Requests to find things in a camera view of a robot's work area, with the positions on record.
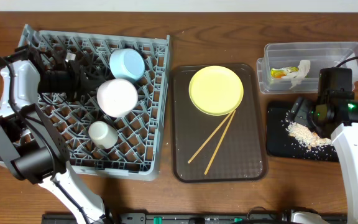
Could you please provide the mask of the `white tissue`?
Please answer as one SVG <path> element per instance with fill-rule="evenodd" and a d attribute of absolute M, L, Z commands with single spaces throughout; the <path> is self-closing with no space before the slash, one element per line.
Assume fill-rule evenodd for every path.
<path fill-rule="evenodd" d="M 290 81 L 291 81 L 290 89 L 299 85 L 306 78 L 310 70 L 310 67 L 311 67 L 311 62 L 309 60 L 301 60 L 298 66 L 298 71 L 289 73 Z"/>

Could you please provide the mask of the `pink bowl with rice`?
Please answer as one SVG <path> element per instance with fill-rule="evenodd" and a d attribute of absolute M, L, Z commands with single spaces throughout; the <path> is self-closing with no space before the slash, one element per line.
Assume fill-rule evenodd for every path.
<path fill-rule="evenodd" d="M 98 88 L 96 97 L 101 110 L 114 118 L 127 115 L 138 102 L 135 86 L 121 78 L 104 82 Z"/>

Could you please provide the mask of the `green snack wrapper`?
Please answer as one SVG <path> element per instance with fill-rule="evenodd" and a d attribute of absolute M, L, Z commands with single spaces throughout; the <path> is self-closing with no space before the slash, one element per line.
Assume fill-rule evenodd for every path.
<path fill-rule="evenodd" d="M 284 67 L 284 68 L 279 68 L 279 69 L 272 68 L 270 70 L 270 75 L 273 78 L 282 78 L 289 73 L 297 72 L 297 71 L 299 71 L 299 68 L 297 68 L 297 67 Z"/>

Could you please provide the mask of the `light blue bowl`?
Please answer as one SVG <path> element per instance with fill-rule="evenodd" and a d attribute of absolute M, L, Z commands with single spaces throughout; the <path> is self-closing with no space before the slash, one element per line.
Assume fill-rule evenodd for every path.
<path fill-rule="evenodd" d="M 134 49 L 118 49 L 109 58 L 109 68 L 115 78 L 135 83 L 145 72 L 145 62 Z"/>

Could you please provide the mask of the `white plastic cup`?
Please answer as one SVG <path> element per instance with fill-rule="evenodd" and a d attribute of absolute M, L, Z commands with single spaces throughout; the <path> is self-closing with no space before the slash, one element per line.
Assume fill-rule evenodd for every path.
<path fill-rule="evenodd" d="M 118 141 L 118 131 L 103 121 L 96 121 L 89 127 L 91 140 L 101 149 L 112 148 Z"/>

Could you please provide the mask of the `wooden chopstick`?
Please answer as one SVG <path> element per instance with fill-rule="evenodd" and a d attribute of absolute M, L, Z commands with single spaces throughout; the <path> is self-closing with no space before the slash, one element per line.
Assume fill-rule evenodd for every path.
<path fill-rule="evenodd" d="M 202 143 L 202 145 L 197 149 L 197 151 L 190 157 L 190 159 L 188 160 L 188 164 L 190 164 L 193 159 L 200 153 L 200 151 L 205 147 L 205 145 L 207 145 L 207 143 L 211 140 L 211 138 L 217 133 L 217 131 L 221 128 L 221 126 L 226 122 L 226 120 L 230 117 L 230 115 L 232 115 L 232 112 L 230 112 L 220 123 L 219 125 L 215 128 L 215 130 L 208 136 L 208 138 L 204 141 L 204 143 Z"/>
<path fill-rule="evenodd" d="M 229 118 L 229 121 L 228 121 L 228 123 L 227 123 L 227 125 L 226 125 L 226 127 L 225 127 L 225 129 L 224 129 L 224 131 L 223 131 L 223 133 L 222 133 L 222 135 L 221 135 L 221 137 L 220 137 L 220 139 L 219 139 L 219 142 L 218 142 L 218 144 L 217 144 L 217 146 L 216 146 L 216 148 L 215 148 L 215 150 L 214 150 L 214 152 L 213 152 L 213 155 L 211 156 L 211 158 L 210 158 L 210 160 L 209 160 L 209 163 L 208 163 L 208 165 L 207 165 L 207 167 L 206 167 L 206 170 L 204 171 L 204 175 L 207 175 L 207 174 L 208 174 L 208 172 L 209 172 L 209 170 L 210 170 L 210 168 L 211 168 L 211 166 L 212 166 L 212 164 L 213 164 L 213 161 L 214 161 L 214 159 L 215 159 L 215 157 L 216 157 L 216 154 L 218 153 L 219 148 L 221 147 L 221 144 L 222 144 L 222 142 L 223 142 L 223 140 L 224 140 L 224 138 L 225 138 L 225 136 L 226 136 L 226 133 L 227 133 L 227 131 L 228 131 L 228 129 L 229 129 L 231 123 L 232 123 L 232 119 L 233 119 L 235 113 L 236 113 L 236 110 L 234 110 L 234 111 L 231 113 L 231 117 Z"/>

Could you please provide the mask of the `yellow round plate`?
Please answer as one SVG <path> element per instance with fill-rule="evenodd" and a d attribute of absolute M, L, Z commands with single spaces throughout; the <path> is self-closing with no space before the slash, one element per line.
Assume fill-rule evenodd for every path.
<path fill-rule="evenodd" d="M 191 102 L 201 112 L 221 116 L 234 111 L 244 96 L 239 76 L 223 66 L 207 66 L 198 70 L 188 87 Z"/>

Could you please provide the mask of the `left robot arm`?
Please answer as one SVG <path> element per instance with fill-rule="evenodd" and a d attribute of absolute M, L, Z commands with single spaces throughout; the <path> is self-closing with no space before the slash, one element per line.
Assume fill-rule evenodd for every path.
<path fill-rule="evenodd" d="M 51 56 L 46 65 L 44 52 L 29 45 L 0 56 L 0 158 L 17 180 L 54 194 L 77 223 L 112 223 L 110 210 L 73 170 L 65 139 L 39 106 L 44 93 L 64 93 L 72 101 L 94 81 L 75 54 L 61 50 Z"/>

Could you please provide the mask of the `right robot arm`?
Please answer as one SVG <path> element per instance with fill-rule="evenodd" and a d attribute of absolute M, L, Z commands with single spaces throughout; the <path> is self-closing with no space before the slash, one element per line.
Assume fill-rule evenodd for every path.
<path fill-rule="evenodd" d="M 332 141 L 346 191 L 347 222 L 358 223 L 358 101 L 352 91 L 352 70 L 322 69 L 317 101 L 299 97 L 289 119 Z"/>

